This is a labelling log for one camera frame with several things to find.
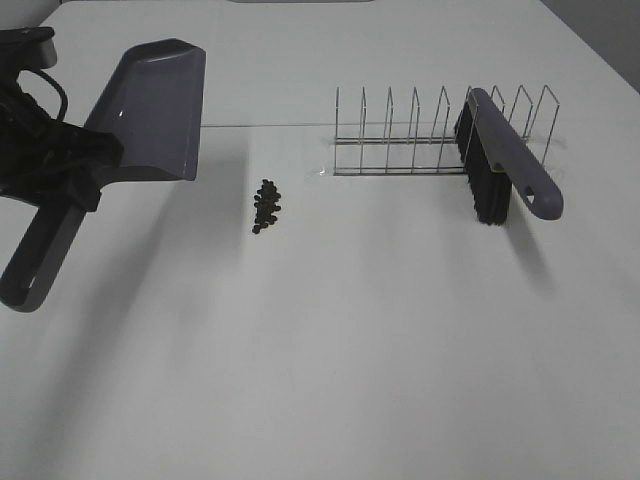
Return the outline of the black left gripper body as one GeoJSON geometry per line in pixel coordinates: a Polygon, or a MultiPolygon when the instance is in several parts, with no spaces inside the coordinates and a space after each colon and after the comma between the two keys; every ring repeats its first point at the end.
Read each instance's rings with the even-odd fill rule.
{"type": "Polygon", "coordinates": [[[75,169],[97,174],[117,167],[124,152],[111,133],[51,121],[39,136],[17,122],[1,123],[1,195],[16,200],[66,198],[75,169]]]}

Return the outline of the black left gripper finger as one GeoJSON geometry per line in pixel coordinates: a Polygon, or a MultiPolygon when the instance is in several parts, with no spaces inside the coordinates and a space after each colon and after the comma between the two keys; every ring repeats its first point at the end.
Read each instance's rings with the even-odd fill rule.
{"type": "Polygon", "coordinates": [[[67,181],[67,196],[85,212],[95,212],[100,203],[101,191],[89,170],[75,169],[67,181]]]}

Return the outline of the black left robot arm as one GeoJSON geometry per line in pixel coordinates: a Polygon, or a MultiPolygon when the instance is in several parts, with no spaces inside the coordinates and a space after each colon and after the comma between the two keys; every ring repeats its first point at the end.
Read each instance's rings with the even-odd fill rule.
{"type": "Polygon", "coordinates": [[[111,133],[65,121],[68,97],[46,73],[57,63],[54,35],[48,26],[1,32],[1,195],[35,206],[63,200],[94,212],[102,189],[95,172],[118,166],[124,148],[111,133]],[[20,86],[23,71],[57,92],[55,116],[20,86]]]}

